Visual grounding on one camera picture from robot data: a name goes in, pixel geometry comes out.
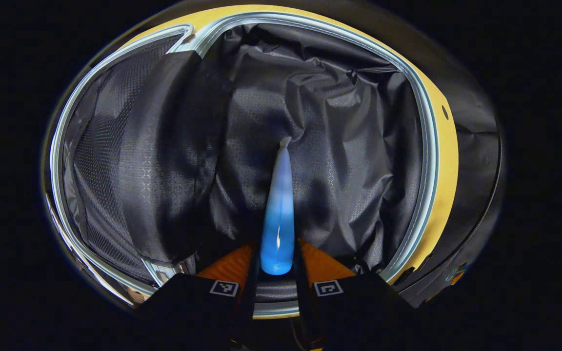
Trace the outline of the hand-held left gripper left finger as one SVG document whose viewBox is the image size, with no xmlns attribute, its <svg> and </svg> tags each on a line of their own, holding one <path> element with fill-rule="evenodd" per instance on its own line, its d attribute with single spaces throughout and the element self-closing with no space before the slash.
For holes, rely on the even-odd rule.
<svg viewBox="0 0 562 351">
<path fill-rule="evenodd" d="M 161 351 L 234 351 L 253 318 L 260 243 L 252 241 L 196 275 L 179 273 L 135 309 Z"/>
</svg>

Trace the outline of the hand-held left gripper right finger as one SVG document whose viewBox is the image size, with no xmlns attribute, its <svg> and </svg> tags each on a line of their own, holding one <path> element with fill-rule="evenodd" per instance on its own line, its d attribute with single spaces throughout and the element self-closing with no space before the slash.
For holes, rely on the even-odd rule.
<svg viewBox="0 0 562 351">
<path fill-rule="evenodd" d="M 301 239 L 294 268 L 300 318 L 313 350 L 403 351 L 412 343 L 413 307 L 377 274 L 356 274 Z"/>
</svg>

